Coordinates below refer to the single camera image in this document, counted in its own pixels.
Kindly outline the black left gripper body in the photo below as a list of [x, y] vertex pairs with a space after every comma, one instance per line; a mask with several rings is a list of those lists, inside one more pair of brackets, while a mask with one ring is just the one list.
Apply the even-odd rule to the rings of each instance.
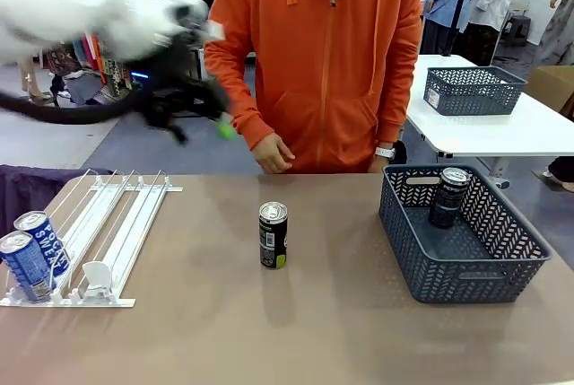
[[225, 113], [225, 91], [220, 84], [210, 78], [195, 78], [192, 67], [192, 49], [185, 39], [174, 39], [143, 61], [147, 75], [143, 116], [148, 125], [174, 128], [174, 115], [183, 111], [212, 120]]

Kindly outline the person's right hand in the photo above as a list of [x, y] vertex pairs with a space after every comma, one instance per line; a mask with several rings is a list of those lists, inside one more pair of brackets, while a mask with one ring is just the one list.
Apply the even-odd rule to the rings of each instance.
[[294, 154], [275, 133], [259, 141], [252, 154], [261, 169], [267, 174], [282, 174], [292, 168]]

